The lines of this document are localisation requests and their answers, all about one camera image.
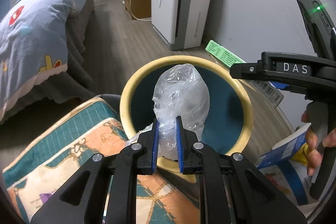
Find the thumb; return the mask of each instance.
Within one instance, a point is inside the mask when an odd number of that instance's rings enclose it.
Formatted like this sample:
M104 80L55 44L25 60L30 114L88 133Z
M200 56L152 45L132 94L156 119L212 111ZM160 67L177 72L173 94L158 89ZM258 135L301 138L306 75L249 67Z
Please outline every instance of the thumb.
M327 137L322 141L324 147L335 147L336 146L336 128L332 130Z

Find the metal pivot bolt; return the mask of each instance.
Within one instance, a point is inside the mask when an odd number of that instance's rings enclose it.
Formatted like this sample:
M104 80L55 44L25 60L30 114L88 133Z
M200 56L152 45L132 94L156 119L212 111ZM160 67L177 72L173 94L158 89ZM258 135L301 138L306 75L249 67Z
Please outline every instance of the metal pivot bolt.
M242 160L243 159L243 155L241 153L234 153L233 154L233 158L235 160Z
M102 154L94 154L92 156L93 161L100 161L103 158Z
M141 147L142 147L142 145L139 144L139 143L134 143L134 144L132 144L132 149L133 149L133 150L139 150Z
M194 143L194 148L195 149L202 149L203 147L204 147L204 144L202 144L202 143L199 143L199 142Z

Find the trash can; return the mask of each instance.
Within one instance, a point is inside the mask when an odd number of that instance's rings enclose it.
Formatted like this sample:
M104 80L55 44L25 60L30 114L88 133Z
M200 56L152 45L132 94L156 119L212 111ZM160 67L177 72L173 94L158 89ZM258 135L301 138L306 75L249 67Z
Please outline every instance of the trash can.
M253 127L250 99L240 82L214 62L193 56L168 56L140 68L127 82L120 101L120 118L128 138L153 122L152 100L160 75L177 64L195 66L208 86L210 109L204 123L201 141L221 154L242 152ZM178 163L160 157L157 165L195 183L194 175L179 174Z

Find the crumpled plastic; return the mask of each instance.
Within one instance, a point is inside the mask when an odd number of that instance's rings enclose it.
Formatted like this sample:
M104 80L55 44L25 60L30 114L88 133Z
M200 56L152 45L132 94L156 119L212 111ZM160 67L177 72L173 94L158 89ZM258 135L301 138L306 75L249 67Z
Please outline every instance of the crumpled plastic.
M153 101L160 124L159 156L177 160L176 117L181 116L183 127L194 131L200 141L210 108L208 87L193 65L176 65L160 76ZM137 141L139 134L151 129L152 124L139 131L126 145Z

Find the wooden floor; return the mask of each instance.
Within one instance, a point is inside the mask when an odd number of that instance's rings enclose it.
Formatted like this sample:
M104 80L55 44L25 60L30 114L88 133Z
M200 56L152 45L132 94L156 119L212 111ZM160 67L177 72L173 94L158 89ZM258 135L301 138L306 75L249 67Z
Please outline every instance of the wooden floor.
M148 62L169 55L193 55L211 61L204 45L170 52L155 34L150 22L130 20L122 0L97 0L87 30L84 68L93 78L97 94L121 94L127 80ZM243 151L252 162L292 133L281 113L264 98L244 86L253 106L254 129ZM58 105L53 101L36 102L0 126L0 167L5 167L38 135L78 105L76 100Z

